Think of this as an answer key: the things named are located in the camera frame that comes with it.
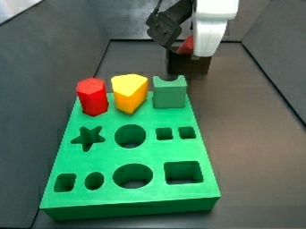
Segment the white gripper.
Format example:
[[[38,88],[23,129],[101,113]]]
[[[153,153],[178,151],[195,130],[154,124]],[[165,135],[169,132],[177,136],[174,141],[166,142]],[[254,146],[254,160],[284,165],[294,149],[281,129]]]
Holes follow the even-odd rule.
[[[197,0],[193,13],[194,55],[214,55],[226,31],[228,21],[233,20],[240,0]]]

